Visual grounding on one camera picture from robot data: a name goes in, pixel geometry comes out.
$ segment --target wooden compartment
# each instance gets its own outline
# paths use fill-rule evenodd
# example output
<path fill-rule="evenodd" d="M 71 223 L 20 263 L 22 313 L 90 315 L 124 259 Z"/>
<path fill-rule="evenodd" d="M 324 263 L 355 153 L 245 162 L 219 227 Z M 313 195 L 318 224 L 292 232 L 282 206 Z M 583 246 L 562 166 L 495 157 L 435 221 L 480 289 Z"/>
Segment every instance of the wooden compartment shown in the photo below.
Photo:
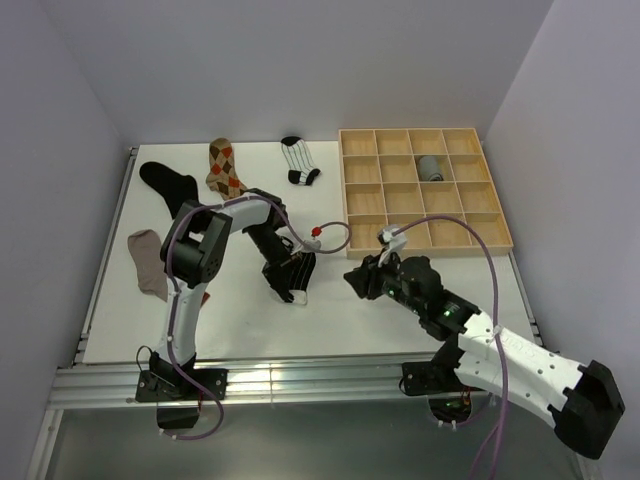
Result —
<path fill-rule="evenodd" d="M 498 197 L 491 182 L 458 183 L 458 191 L 465 212 L 499 212 Z"/>
<path fill-rule="evenodd" d="M 380 251 L 378 232 L 387 225 L 384 215 L 349 215 L 347 222 L 351 226 L 351 248 Z"/>
<path fill-rule="evenodd" d="M 411 150 L 416 155 L 446 155 L 442 130 L 409 130 Z"/>
<path fill-rule="evenodd" d="M 377 255 L 380 230 L 406 225 L 424 215 L 466 221 L 492 254 L 513 248 L 478 136 L 469 128 L 341 130 L 342 192 L 353 237 L 347 257 Z M 421 181 L 418 161 L 433 155 L 443 181 Z M 460 225 L 447 220 L 421 223 L 406 232 L 403 257 L 482 255 Z"/>
<path fill-rule="evenodd" d="M 376 137 L 373 130 L 342 130 L 342 155 L 376 155 Z"/>
<path fill-rule="evenodd" d="M 413 161 L 416 164 L 416 172 L 418 175 L 418 180 L 422 182 L 420 178 L 420 170 L 418 169 L 418 162 L 420 159 L 424 157 L 424 155 L 414 155 Z M 438 165 L 440 166 L 440 171 L 442 172 L 442 180 L 445 182 L 453 182 L 453 171 L 451 170 L 451 164 L 449 163 L 449 157 L 447 155 L 434 155 L 436 160 L 438 161 Z"/>
<path fill-rule="evenodd" d="M 485 182 L 491 180 L 482 155 L 449 156 L 456 182 Z"/>
<path fill-rule="evenodd" d="M 451 215 L 464 221 L 460 214 Z M 464 227 L 449 220 L 432 220 L 428 223 L 431 244 L 434 247 L 470 247 L 469 233 Z"/>
<path fill-rule="evenodd" d="M 411 155 L 387 155 L 379 157 L 382 181 L 385 183 L 403 183 L 418 181 L 416 164 Z"/>
<path fill-rule="evenodd" d="M 411 145 L 406 130 L 376 130 L 378 155 L 410 154 Z"/>
<path fill-rule="evenodd" d="M 342 163 L 345 183 L 380 183 L 377 157 L 343 157 Z"/>
<path fill-rule="evenodd" d="M 462 212 L 458 190 L 453 182 L 424 182 L 420 184 L 424 211 L 427 213 Z"/>
<path fill-rule="evenodd" d="M 423 213 L 417 183 L 385 183 L 384 202 L 387 213 Z"/>
<path fill-rule="evenodd" d="M 511 236 L 507 224 L 501 213 L 468 213 L 467 223 L 473 228 L 487 246 L 504 246 L 510 250 Z M 471 237 L 474 245 L 478 245 L 475 238 Z"/>
<path fill-rule="evenodd" d="M 405 226 L 408 223 L 415 222 L 423 218 L 423 215 L 395 214 L 389 215 L 389 225 Z M 429 228 L 426 223 L 421 223 L 411 227 L 406 231 L 407 246 L 405 250 L 423 250 L 431 247 L 431 237 L 429 236 Z"/>
<path fill-rule="evenodd" d="M 349 184 L 345 186 L 347 198 L 347 214 L 349 215 L 384 215 L 384 200 L 381 185 Z"/>
<path fill-rule="evenodd" d="M 476 131 L 473 128 L 445 129 L 442 133 L 449 155 L 482 153 Z"/>

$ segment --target beige sock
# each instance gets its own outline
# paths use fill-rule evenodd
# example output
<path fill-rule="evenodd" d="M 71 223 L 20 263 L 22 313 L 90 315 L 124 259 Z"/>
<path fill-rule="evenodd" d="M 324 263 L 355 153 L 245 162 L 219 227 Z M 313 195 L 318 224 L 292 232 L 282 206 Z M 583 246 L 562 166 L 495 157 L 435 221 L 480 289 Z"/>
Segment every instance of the beige sock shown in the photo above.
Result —
<path fill-rule="evenodd" d="M 127 238 L 129 253 L 136 264 L 138 288 L 142 293 L 153 294 L 167 301 L 167 275 L 160 260 L 160 237 L 153 230 L 140 230 Z"/>

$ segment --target black and white striped sock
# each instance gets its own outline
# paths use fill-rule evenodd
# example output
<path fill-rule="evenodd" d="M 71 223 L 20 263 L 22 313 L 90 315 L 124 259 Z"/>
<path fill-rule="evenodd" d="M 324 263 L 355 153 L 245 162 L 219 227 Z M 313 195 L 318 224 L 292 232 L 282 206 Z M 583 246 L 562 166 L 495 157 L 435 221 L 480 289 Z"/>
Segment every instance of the black and white striped sock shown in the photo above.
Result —
<path fill-rule="evenodd" d="M 280 147 L 289 164 L 289 182 L 294 185 L 311 186 L 320 175 L 320 169 L 314 165 L 305 141 L 295 136 L 284 137 L 280 140 Z"/>
<path fill-rule="evenodd" d="M 316 267 L 316 254 L 313 252 L 300 252 L 301 260 L 293 269 L 289 281 L 289 292 L 293 295 L 293 302 L 298 305 L 307 304 L 307 287 L 313 269 Z"/>

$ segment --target white tabletop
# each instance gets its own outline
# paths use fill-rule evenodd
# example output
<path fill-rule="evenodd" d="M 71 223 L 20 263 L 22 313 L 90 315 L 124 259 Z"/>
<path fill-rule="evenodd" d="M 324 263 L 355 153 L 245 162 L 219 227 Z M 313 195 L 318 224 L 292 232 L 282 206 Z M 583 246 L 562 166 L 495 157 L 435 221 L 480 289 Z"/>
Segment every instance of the white tabletop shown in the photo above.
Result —
<path fill-rule="evenodd" d="M 330 220 L 342 220 L 340 164 L 336 142 L 309 142 L 322 170 L 311 187 L 287 180 L 287 163 L 278 142 L 233 144 L 236 170 L 249 187 L 282 198 L 302 234 Z M 95 306 L 85 363 L 131 362 L 140 345 L 154 347 L 164 328 L 167 304 L 137 287 L 127 237 L 145 228 L 164 240 L 172 220 L 162 197 L 138 174 L 142 164 L 163 163 L 198 182 L 200 201 L 217 203 L 205 184 L 208 145 L 143 145 L 138 152 L 118 229 Z M 325 230 L 323 247 L 339 245 L 344 232 Z M 500 323 L 533 340 L 508 257 L 494 259 L 500 292 Z M 200 359 L 282 358 L 435 352 L 440 343 L 418 326 L 417 317 L 387 298 L 360 300 L 342 275 L 359 262 L 343 252 L 319 255 L 306 306 L 283 304 L 261 274 L 264 259 L 251 239 L 236 233 L 223 266 L 209 284 L 209 301 L 200 311 L 196 335 Z M 491 281 L 484 258 L 434 259 L 445 288 L 491 312 Z"/>

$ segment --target brown argyle sock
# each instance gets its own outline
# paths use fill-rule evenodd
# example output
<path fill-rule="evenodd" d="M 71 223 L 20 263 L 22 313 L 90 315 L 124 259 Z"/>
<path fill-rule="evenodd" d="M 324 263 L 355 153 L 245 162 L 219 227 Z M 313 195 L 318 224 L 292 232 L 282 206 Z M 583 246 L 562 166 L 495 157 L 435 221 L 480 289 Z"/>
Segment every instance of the brown argyle sock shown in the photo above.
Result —
<path fill-rule="evenodd" d="M 211 172 L 207 175 L 207 185 L 211 190 L 220 192 L 222 198 L 228 200 L 242 195 L 247 187 L 238 180 L 234 165 L 233 148 L 226 138 L 218 138 L 209 145 L 209 165 Z"/>

